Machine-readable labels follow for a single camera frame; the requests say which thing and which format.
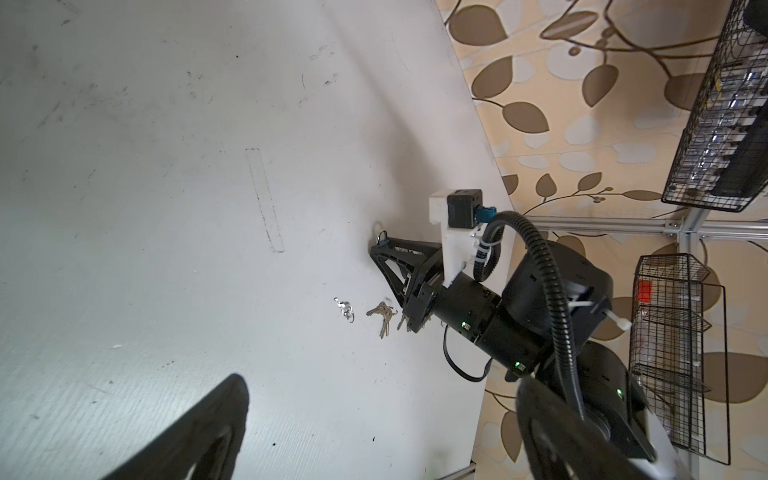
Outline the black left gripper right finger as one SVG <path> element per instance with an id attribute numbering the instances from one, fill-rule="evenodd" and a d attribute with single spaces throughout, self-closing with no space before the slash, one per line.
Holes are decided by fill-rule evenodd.
<path id="1" fill-rule="evenodd" d="M 647 477 L 534 378 L 520 381 L 516 412 L 530 471 L 536 479 Z"/>

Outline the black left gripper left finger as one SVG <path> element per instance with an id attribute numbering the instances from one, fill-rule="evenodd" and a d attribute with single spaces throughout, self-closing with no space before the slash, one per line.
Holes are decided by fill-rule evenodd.
<path id="1" fill-rule="evenodd" d="M 226 377 L 108 479 L 230 479 L 246 431 L 249 391 Z"/>

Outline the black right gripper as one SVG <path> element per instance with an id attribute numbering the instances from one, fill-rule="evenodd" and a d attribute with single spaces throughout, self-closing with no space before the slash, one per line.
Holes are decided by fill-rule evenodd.
<path id="1" fill-rule="evenodd" d="M 508 369 L 512 381 L 546 363 L 546 339 L 520 324 L 503 299 L 461 273 L 443 285 L 440 243 L 380 235 L 369 255 L 417 333 L 432 317 Z"/>

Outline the blue padlock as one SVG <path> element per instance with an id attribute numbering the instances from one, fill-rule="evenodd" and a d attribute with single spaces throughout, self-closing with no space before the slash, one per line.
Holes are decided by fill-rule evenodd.
<path id="1" fill-rule="evenodd" d="M 372 234 L 375 243 L 379 243 L 383 237 L 387 236 L 385 225 L 381 221 L 375 221 L 372 224 Z"/>

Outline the medium padlock key bunch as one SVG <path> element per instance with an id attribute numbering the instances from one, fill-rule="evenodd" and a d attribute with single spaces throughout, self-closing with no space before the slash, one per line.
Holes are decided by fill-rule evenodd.
<path id="1" fill-rule="evenodd" d="M 368 317 L 373 317 L 376 315 L 381 317 L 382 323 L 379 332 L 379 338 L 384 339 L 389 335 L 391 320 L 397 313 L 398 310 L 395 307 L 387 304 L 385 301 L 382 301 L 376 307 L 368 310 L 366 315 Z"/>

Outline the small padlock key bunch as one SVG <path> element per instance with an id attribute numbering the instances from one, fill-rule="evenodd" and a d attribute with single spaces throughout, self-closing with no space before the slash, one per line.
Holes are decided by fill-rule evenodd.
<path id="1" fill-rule="evenodd" d="M 411 331 L 410 321 L 411 321 L 410 317 L 406 314 L 403 314 L 397 325 L 397 329 L 410 332 Z"/>

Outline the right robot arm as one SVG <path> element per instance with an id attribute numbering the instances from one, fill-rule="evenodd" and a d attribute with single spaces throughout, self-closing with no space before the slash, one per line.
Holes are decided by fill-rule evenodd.
<path id="1" fill-rule="evenodd" d="M 686 479 L 689 471 L 620 358 L 594 342 L 612 281 L 574 250 L 531 247 L 501 293 L 447 274 L 437 243 L 381 235 L 370 255 L 411 331 L 440 319 L 519 386 L 514 413 L 537 479 Z"/>

